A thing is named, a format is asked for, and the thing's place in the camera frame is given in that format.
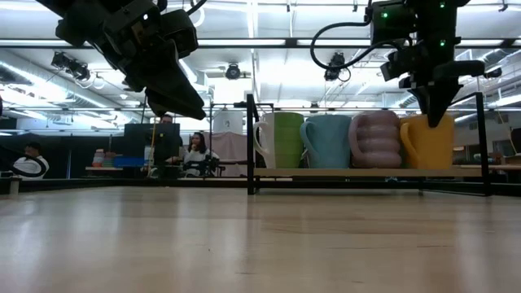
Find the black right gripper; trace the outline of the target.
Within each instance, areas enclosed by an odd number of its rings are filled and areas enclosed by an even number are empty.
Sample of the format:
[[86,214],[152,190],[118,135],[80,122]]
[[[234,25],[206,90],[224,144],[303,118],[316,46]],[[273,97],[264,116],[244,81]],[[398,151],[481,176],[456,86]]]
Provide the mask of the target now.
[[435,67],[415,68],[401,80],[401,88],[418,88],[421,111],[427,116],[428,125],[436,127],[462,88],[458,83],[459,77],[477,77],[484,71],[485,63],[480,60],[449,61]]

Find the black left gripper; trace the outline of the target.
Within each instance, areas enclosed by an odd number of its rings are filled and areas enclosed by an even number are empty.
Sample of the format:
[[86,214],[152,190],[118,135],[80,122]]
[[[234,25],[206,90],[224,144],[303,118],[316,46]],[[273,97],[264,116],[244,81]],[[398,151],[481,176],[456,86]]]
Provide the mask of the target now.
[[133,91],[145,90],[151,110],[196,120],[204,101],[182,71],[177,54],[176,12],[163,2],[100,2],[99,48],[125,75]]

